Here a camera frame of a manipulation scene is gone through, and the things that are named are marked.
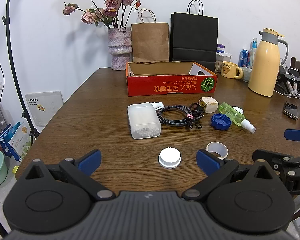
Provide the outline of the blue plastic lid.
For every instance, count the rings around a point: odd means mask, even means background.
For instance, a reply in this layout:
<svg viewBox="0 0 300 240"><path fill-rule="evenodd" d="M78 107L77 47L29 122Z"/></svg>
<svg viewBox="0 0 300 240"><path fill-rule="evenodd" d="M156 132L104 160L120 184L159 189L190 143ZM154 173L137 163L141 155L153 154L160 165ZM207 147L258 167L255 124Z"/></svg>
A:
<svg viewBox="0 0 300 240"><path fill-rule="evenodd" d="M211 126L220 131L226 131L230 128L232 121L225 114L217 113L211 116Z"/></svg>

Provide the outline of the dried pink roses bouquet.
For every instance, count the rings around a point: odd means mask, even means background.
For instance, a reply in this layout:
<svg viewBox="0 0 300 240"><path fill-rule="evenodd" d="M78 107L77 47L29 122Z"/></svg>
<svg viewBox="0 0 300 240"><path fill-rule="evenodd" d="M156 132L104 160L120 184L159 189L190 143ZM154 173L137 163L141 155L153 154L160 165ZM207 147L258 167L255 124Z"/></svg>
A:
<svg viewBox="0 0 300 240"><path fill-rule="evenodd" d="M140 0L81 0L91 3L91 7L83 9L75 3L64 5L63 15L69 16L79 11L81 22L88 25L103 23L108 29L125 28L132 12L141 7Z"/></svg>

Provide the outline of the white round lid behind bottle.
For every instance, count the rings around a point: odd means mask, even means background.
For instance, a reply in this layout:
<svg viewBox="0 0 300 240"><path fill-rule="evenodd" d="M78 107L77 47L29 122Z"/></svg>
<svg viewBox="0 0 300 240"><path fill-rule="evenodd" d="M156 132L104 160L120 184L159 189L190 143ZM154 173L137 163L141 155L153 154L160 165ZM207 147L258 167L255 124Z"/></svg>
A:
<svg viewBox="0 0 300 240"><path fill-rule="evenodd" d="M238 111L241 114L243 114L243 112L244 112L243 109L236 107L236 106L233 106L233 109L235 109L236 111Z"/></svg>

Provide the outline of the translucent cotton swab box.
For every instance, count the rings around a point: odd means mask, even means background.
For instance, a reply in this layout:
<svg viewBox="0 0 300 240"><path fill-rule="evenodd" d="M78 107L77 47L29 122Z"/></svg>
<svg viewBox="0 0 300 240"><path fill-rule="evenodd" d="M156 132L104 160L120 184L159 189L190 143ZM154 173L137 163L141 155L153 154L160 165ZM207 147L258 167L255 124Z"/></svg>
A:
<svg viewBox="0 0 300 240"><path fill-rule="evenodd" d="M160 135L161 122L151 102L129 105L127 114L133 139L148 139Z"/></svg>

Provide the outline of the brown paper bag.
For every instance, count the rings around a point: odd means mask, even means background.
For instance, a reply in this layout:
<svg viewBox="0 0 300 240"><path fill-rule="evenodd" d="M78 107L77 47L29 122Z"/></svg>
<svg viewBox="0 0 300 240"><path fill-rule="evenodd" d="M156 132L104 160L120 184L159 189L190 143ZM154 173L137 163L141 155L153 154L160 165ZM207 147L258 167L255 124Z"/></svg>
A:
<svg viewBox="0 0 300 240"><path fill-rule="evenodd" d="M143 13L149 12L153 22L144 22ZM169 25L157 22L153 11L141 9L140 23L131 26L133 62L169 61Z"/></svg>

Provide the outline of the white wall charger plug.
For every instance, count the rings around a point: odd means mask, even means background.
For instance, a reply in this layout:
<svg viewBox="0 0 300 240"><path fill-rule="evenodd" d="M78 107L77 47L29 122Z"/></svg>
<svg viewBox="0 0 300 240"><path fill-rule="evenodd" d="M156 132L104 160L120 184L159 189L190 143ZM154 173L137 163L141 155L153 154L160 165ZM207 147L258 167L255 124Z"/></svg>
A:
<svg viewBox="0 0 300 240"><path fill-rule="evenodd" d="M200 98L198 104L203 108L206 114L215 113L218 109L218 101L210 96Z"/></svg>

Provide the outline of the white plastic lid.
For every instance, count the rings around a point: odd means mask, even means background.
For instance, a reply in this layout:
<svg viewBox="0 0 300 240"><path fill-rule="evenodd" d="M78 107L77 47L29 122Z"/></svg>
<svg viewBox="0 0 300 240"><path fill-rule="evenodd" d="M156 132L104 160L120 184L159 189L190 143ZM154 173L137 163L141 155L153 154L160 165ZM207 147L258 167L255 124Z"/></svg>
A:
<svg viewBox="0 0 300 240"><path fill-rule="evenodd" d="M168 169L173 169L179 166L181 162L181 154L179 150L173 147L167 147L161 150L158 156L159 164Z"/></svg>

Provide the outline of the clear plastic bottle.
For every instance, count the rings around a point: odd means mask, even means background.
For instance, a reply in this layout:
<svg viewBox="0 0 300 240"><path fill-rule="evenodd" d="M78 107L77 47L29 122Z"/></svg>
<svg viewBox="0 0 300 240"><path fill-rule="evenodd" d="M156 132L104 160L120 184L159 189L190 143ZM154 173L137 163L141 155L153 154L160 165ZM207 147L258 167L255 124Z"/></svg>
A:
<svg viewBox="0 0 300 240"><path fill-rule="evenodd" d="M249 63L248 63L249 68L253 68L256 50L257 50L257 38L253 38L251 49L249 52Z"/></svg>

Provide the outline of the food container purple lid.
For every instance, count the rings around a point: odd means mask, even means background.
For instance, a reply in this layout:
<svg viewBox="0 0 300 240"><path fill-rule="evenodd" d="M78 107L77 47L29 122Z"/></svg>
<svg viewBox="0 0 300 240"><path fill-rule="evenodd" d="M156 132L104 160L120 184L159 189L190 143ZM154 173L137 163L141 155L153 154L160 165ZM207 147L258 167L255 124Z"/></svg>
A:
<svg viewBox="0 0 300 240"><path fill-rule="evenodd" d="M232 54L225 51L225 45L218 43L216 47L215 73L220 73L224 61L231 61Z"/></svg>

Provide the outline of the yellow thermos jug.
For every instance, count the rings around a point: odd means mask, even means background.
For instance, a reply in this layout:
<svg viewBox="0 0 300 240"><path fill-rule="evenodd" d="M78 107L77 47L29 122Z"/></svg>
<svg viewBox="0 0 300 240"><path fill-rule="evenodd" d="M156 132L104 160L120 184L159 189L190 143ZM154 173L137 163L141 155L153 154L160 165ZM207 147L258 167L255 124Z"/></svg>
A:
<svg viewBox="0 0 300 240"><path fill-rule="evenodd" d="M254 57L248 88L253 92L271 97L274 93L279 68L288 57L288 43L282 38L284 35L269 28L264 28L259 34L262 36ZM286 46L285 57L280 59L279 43Z"/></svg>

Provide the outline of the white tape roll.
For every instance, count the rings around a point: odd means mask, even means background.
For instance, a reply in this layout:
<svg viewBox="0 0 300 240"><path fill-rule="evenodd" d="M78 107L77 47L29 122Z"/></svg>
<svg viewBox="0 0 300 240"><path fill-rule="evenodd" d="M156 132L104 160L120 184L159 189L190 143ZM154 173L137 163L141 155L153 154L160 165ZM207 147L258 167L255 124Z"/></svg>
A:
<svg viewBox="0 0 300 240"><path fill-rule="evenodd" d="M221 160L227 158L229 154L228 148L221 142L210 142L205 149L210 153L216 153Z"/></svg>

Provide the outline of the black paper bag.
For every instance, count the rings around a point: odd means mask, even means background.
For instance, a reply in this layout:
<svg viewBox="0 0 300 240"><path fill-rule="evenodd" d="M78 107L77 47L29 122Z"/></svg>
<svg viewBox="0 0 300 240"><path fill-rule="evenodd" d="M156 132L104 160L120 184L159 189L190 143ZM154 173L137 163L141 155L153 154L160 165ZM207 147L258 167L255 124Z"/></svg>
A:
<svg viewBox="0 0 300 240"><path fill-rule="evenodd" d="M170 61L196 62L214 71L218 18L204 15L201 0L192 0L185 13L171 14Z"/></svg>

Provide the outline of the red cardboard box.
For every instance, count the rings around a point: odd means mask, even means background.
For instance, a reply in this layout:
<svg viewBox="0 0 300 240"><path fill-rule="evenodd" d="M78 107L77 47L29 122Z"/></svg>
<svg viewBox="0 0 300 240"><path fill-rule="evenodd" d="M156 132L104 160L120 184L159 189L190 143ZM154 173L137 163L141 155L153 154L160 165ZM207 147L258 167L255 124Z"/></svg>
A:
<svg viewBox="0 0 300 240"><path fill-rule="evenodd" d="M126 64L129 96L214 93L218 75L196 62Z"/></svg>

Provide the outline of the white spray bottle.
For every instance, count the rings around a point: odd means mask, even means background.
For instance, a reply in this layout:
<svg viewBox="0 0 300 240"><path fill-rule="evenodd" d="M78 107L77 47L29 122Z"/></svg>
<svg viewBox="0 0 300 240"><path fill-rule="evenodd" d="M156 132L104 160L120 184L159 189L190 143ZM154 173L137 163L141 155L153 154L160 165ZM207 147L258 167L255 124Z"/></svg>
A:
<svg viewBox="0 0 300 240"><path fill-rule="evenodd" d="M154 107L154 109L156 111L160 110L160 109L163 109L165 107L162 102L152 102L151 105Z"/></svg>

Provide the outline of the green spray bottle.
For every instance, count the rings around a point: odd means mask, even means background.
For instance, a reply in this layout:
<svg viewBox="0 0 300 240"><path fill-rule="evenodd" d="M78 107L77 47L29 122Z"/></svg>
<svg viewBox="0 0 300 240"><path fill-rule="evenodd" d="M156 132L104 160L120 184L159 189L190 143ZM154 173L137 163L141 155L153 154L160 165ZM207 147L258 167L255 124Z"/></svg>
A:
<svg viewBox="0 0 300 240"><path fill-rule="evenodd" d="M248 121L242 113L239 113L234 107L230 106L226 102L221 103L218 106L218 111L230 118L237 126L241 126L251 134L255 133L256 127Z"/></svg>

